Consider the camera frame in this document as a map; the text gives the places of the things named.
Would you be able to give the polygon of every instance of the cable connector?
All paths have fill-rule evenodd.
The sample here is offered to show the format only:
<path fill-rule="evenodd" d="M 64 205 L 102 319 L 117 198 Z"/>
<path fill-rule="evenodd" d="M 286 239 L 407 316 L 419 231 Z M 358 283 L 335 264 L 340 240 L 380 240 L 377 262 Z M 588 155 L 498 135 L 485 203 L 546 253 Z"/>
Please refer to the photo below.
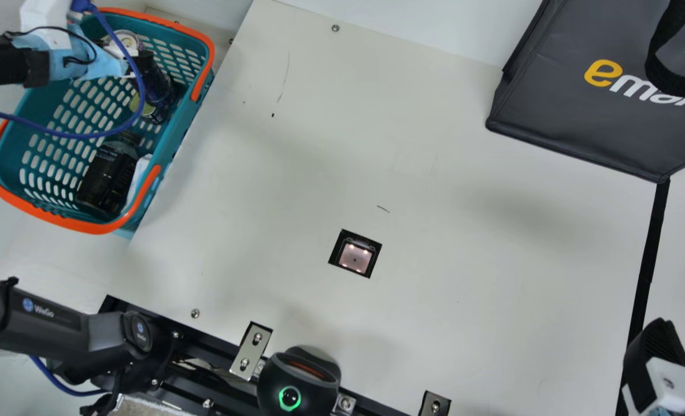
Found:
<path fill-rule="evenodd" d="M 75 13 L 89 12 L 94 8 L 96 8 L 96 5 L 94 5 L 91 0 L 72 0 L 72 5 L 70 5 L 70 10 Z"/>

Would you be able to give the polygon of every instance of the white wall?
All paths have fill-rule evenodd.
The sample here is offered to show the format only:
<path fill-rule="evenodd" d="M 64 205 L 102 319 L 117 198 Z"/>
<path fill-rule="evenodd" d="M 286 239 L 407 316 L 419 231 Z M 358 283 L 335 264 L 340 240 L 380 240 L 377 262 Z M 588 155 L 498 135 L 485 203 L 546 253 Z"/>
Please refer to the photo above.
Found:
<path fill-rule="evenodd" d="M 145 3 L 148 8 L 237 32 L 252 0 L 146 0 Z"/>
<path fill-rule="evenodd" d="M 540 0 L 279 0 L 343 22 L 503 66 Z"/>

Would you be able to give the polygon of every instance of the bottle cap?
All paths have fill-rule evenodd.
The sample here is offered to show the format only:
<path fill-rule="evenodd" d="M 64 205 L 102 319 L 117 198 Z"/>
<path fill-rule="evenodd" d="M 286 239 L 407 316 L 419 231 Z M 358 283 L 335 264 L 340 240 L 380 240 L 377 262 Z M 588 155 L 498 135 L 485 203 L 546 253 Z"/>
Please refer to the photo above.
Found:
<path fill-rule="evenodd" d="M 130 132 L 128 130 L 120 132 L 117 137 L 117 140 L 122 140 L 122 142 L 126 142 L 134 147 L 137 147 L 139 145 L 139 142 L 141 142 L 142 138 L 139 137 L 134 132 Z"/>

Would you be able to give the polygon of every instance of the teal basket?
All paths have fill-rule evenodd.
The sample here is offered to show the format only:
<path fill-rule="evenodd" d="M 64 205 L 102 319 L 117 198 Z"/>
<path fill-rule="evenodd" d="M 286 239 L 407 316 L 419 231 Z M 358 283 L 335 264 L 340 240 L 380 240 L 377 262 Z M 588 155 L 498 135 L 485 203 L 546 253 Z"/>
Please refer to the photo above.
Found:
<path fill-rule="evenodd" d="M 168 121 L 152 125 L 140 120 L 131 128 L 142 137 L 139 156 L 150 153 L 152 159 L 138 179 L 137 197 L 122 215 L 104 222 L 75 203 L 80 182 L 105 137 L 62 139 L 14 122 L 4 122 L 0 128 L 0 196 L 33 216 L 90 234 L 136 229 L 213 81 L 214 49 L 207 36 L 143 13 L 102 11 L 115 31 L 128 29 L 139 35 L 179 92 Z M 85 18 L 81 27 L 90 39 L 105 35 L 92 16 Z M 132 115 L 128 103 L 135 91 L 126 79 L 57 81 L 28 90 L 16 114 L 57 131 L 105 131 Z"/>

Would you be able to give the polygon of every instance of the black bottle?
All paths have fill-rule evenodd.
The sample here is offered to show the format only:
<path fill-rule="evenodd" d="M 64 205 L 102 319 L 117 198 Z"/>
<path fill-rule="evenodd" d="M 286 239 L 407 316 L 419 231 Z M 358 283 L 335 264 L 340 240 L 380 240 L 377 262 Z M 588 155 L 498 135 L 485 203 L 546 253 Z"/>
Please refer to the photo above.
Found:
<path fill-rule="evenodd" d="M 139 137 L 133 132 L 120 132 L 109 137 L 98 148 L 75 201 L 96 216 L 106 219 L 119 216 L 139 159 L 138 145 Z"/>

